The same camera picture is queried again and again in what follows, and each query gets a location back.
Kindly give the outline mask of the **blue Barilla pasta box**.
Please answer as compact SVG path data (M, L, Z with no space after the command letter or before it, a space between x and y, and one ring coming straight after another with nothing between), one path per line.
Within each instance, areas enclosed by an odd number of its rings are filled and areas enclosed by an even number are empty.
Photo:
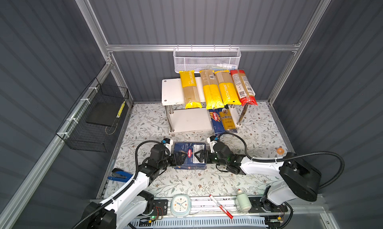
M187 158L183 165L173 166L176 170L205 170L206 164L194 164L194 152L206 150L206 143L201 142L176 142L174 144L174 152L184 151L187 153Z

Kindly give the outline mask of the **blue Barilla spaghetti box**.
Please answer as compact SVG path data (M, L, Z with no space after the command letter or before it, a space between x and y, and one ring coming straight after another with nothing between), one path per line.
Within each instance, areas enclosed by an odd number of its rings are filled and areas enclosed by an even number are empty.
M221 121L221 117L219 115L218 109L209 109L208 112L209 112L209 116L211 119L214 134L219 135L219 134L225 132L225 128L224 128L223 123Z

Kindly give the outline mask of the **blue yellow spaghetti bag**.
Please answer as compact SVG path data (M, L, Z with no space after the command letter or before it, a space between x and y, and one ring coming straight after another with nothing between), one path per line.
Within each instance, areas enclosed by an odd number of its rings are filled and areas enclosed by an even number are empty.
M225 131L230 133L237 133L236 125L232 118L229 107L225 105L224 108L220 108L218 111Z

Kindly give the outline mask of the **yellow Pastatime bag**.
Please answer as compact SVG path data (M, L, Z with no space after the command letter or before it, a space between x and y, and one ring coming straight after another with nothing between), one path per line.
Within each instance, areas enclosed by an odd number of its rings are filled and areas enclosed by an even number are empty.
M213 70L199 72L207 110L223 108L224 104Z
M224 105L241 105L236 88L228 70L215 71L216 80Z
M186 104L185 109L202 108L194 71L180 71L179 74Z

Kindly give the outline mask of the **red spaghetti bag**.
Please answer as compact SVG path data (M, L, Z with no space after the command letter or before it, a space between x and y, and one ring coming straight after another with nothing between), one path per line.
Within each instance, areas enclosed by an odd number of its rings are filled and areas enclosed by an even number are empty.
M257 102L255 99L255 92L244 72L244 70L231 70L230 75L232 77L238 98L242 106L255 105Z

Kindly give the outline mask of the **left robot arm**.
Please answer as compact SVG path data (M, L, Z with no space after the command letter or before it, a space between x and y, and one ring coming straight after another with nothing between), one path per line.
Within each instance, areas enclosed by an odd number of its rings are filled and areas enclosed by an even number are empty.
M150 157L142 164L138 161L138 151L146 143L154 143ZM154 207L154 196L145 190L169 166L182 165L188 154L171 154L173 144L165 138L158 142L148 140L140 143L135 150L135 174L118 191L99 203L92 202L84 210L83 216L74 229L122 229L140 214L150 214Z

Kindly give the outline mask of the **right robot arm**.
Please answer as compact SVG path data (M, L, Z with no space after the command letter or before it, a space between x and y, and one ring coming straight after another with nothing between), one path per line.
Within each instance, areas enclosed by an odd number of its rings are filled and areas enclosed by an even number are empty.
M224 166L227 172L235 175L261 174L280 179L278 183L265 189L261 199L264 205L279 206L297 198L315 202L319 190L338 180L345 169L344 159L339 154L328 151L302 155L287 153L284 157L266 159L251 157L247 151L244 154L235 154L221 141L220 136L211 136L207 142L209 149L198 151L196 154L198 160L203 159L208 164ZM321 172L305 161L306 157L318 155L333 156L340 162L337 173L325 183L320 182Z

